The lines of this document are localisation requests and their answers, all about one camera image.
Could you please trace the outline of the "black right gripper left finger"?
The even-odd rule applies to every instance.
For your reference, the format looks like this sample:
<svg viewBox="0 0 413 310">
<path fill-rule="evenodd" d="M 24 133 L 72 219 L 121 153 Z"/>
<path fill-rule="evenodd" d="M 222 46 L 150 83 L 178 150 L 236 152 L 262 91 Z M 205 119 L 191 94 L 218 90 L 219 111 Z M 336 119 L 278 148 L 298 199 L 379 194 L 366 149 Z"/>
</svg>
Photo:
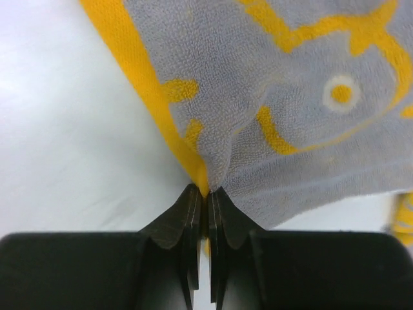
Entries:
<svg viewBox="0 0 413 310">
<path fill-rule="evenodd" d="M 137 232 L 14 233 L 1 239 L 2 309 L 191 309 L 202 196 L 188 185 Z"/>
</svg>

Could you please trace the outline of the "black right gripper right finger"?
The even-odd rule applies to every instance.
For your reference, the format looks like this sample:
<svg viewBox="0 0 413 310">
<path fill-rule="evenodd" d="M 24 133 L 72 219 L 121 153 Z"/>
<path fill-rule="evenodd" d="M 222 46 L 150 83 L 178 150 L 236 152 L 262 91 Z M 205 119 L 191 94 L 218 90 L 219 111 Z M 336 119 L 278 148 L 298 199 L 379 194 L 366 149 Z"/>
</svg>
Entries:
<svg viewBox="0 0 413 310">
<path fill-rule="evenodd" d="M 393 236 L 268 231 L 223 189 L 206 202 L 217 309 L 412 308 L 412 259 Z"/>
</svg>

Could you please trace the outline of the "grey yellow towel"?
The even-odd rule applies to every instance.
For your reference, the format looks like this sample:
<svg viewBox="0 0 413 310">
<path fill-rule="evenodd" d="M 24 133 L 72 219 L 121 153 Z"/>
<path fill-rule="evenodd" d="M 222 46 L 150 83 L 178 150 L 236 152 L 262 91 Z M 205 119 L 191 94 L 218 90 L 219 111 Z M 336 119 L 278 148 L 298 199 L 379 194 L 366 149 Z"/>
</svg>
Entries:
<svg viewBox="0 0 413 310">
<path fill-rule="evenodd" d="M 202 194 L 273 228 L 399 195 L 412 247 L 411 1 L 83 1 Z"/>
</svg>

